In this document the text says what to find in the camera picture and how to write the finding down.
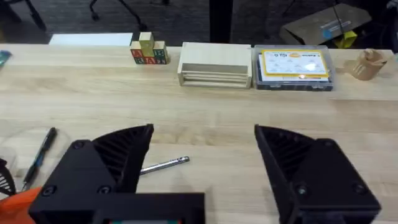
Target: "wire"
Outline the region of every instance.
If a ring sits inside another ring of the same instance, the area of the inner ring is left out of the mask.
[[[339,26],[340,26],[341,34],[344,35],[343,25],[341,24],[340,18],[338,17],[338,14],[337,14],[336,7],[335,7],[335,6],[336,6],[336,4],[333,5],[333,12],[335,12],[335,16],[336,16],[337,21],[338,21],[338,24],[339,24]]]
[[[337,19],[337,21],[338,21],[338,25],[339,25],[339,27],[340,27],[340,32],[341,32],[341,35],[343,36],[343,40],[342,40],[342,46],[344,46],[344,29],[343,29],[343,25],[342,25],[342,23],[341,23],[341,21],[340,21],[340,17],[338,16],[338,13],[337,13],[337,10],[336,10],[336,5],[338,4],[338,0],[335,0],[335,3],[334,3],[334,5],[333,5],[333,12],[335,13],[335,16],[336,16],[336,19]]]

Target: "wooden cup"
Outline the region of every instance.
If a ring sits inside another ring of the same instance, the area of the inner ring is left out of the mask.
[[[350,70],[350,74],[359,80],[371,80],[387,60],[381,52],[374,49],[365,49],[360,53],[355,66]]]

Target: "wooden table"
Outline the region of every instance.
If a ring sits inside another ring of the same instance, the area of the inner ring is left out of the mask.
[[[188,164],[140,179],[138,192],[205,192],[209,224],[278,223],[254,124],[335,139],[383,209],[398,221],[398,66],[373,80],[339,73],[333,92],[180,87],[180,48],[170,65],[136,65],[125,47],[0,45],[0,149],[15,151],[16,175],[31,164],[49,127],[59,129],[36,185],[70,143],[146,123],[155,133],[145,166],[180,156]],[[341,72],[358,50],[331,50]]]

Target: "metal bolt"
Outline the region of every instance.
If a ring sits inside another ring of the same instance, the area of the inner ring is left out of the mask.
[[[304,185],[298,185],[297,188],[296,188],[296,191],[297,191],[297,193],[300,194],[300,195],[305,195],[305,194],[307,194],[308,189],[307,189],[307,187],[304,186]]]
[[[75,149],[79,149],[79,148],[83,147],[84,145],[85,145],[84,142],[78,141],[78,142],[75,142],[75,143],[74,143],[73,147],[74,147]]]
[[[54,185],[48,186],[48,187],[44,188],[44,190],[42,191],[42,195],[44,197],[48,197],[48,196],[54,194],[56,190],[57,190],[56,186],[54,186]]]
[[[102,186],[97,190],[97,193],[99,193],[99,194],[108,194],[110,192],[111,192],[110,186]]]
[[[365,188],[365,186],[363,186],[362,184],[358,184],[358,183],[355,183],[355,184],[353,185],[353,190],[354,190],[354,192],[357,193],[357,194],[365,194],[365,193],[366,193],[366,188]]]

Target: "plastic storage case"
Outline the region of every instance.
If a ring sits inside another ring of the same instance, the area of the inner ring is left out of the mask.
[[[328,69],[328,82],[315,81],[263,81],[259,63],[262,50],[320,50]],[[253,86],[258,90],[298,90],[298,91],[331,91],[335,79],[335,67],[327,46],[318,45],[255,45],[252,50],[252,67],[254,70]]]

